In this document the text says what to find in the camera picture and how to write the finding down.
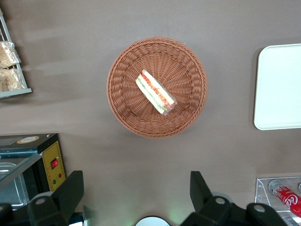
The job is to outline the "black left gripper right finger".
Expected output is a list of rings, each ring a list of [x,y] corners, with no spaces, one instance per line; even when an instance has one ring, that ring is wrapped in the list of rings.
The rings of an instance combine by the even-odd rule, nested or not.
[[[213,195],[199,171],[190,173],[190,198],[194,207],[182,226],[246,226],[246,211],[227,198]]]

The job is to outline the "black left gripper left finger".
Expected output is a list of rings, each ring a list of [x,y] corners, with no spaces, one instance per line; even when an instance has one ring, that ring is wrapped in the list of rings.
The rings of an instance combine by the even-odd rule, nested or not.
[[[41,193],[28,204],[32,226],[67,226],[84,195],[83,172],[73,171],[52,193]]]

